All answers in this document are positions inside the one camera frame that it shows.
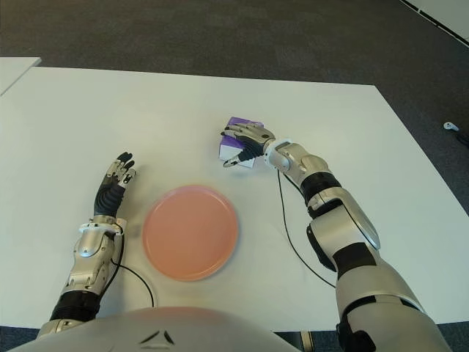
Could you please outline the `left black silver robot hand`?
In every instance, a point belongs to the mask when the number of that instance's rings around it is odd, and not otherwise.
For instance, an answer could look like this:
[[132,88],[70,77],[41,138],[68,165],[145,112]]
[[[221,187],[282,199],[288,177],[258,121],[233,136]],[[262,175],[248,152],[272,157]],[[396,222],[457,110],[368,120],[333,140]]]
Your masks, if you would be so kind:
[[129,183],[136,176],[133,154],[124,152],[107,169],[94,201],[94,216],[115,218]]

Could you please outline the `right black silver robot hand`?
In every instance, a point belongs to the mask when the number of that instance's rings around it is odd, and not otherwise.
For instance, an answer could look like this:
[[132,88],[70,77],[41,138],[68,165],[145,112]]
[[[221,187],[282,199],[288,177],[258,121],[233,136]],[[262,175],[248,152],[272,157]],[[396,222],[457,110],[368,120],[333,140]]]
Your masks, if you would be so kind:
[[272,132],[255,123],[228,125],[221,135],[236,139],[243,146],[239,154],[224,162],[225,168],[262,156],[268,143],[275,139]]

